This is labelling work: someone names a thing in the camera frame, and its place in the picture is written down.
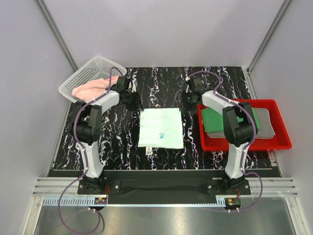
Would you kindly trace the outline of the white towel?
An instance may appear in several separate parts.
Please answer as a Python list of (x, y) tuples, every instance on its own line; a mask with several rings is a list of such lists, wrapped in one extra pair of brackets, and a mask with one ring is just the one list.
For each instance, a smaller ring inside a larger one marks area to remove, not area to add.
[(183, 149), (183, 125), (179, 108), (141, 111), (138, 147)]

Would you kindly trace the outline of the green towel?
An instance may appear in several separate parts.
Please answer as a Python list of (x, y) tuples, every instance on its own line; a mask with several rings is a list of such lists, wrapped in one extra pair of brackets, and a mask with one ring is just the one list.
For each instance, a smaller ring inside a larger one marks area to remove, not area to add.
[(201, 109), (202, 123), (207, 133), (223, 132), (223, 117), (211, 108)]

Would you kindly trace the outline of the pink towel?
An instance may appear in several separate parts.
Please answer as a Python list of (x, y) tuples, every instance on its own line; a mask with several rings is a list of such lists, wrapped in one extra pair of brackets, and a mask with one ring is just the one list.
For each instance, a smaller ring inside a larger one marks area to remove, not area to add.
[(71, 95), (85, 102), (89, 102), (106, 92), (109, 89), (109, 85), (116, 84), (117, 80), (118, 76), (113, 76), (111, 78), (111, 83), (109, 78), (92, 80), (84, 85), (74, 88)]

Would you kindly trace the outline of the grey towel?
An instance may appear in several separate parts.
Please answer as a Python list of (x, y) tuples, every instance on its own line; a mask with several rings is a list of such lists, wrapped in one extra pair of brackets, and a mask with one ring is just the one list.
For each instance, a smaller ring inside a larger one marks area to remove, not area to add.
[[(256, 125), (257, 125), (257, 139), (272, 139), (275, 136), (274, 128), (270, 121), (268, 109), (252, 108)], [(224, 132), (207, 133), (210, 138), (225, 138)]]

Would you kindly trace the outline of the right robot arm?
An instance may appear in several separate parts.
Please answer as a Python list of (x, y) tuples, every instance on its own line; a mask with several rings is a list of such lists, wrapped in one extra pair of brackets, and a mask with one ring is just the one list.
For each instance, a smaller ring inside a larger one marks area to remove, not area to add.
[(182, 92), (181, 111), (192, 111), (198, 104), (213, 109), (222, 115), (224, 136), (229, 143), (228, 160), (219, 186), (233, 194), (244, 183), (245, 159), (254, 142), (257, 127), (254, 113), (248, 102), (237, 102), (210, 90), (198, 78), (185, 79), (187, 89)]

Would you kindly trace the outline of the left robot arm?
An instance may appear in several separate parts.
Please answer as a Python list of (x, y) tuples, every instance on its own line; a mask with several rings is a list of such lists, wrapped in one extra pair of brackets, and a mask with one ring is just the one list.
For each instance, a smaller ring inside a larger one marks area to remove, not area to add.
[(102, 115), (113, 106), (124, 104), (128, 111), (143, 110), (136, 81), (123, 76), (115, 76), (105, 82), (106, 88), (92, 92), (86, 102), (74, 103), (71, 133), (82, 155), (82, 184), (92, 192), (100, 194), (105, 190), (103, 167), (100, 163), (98, 141), (102, 133)]

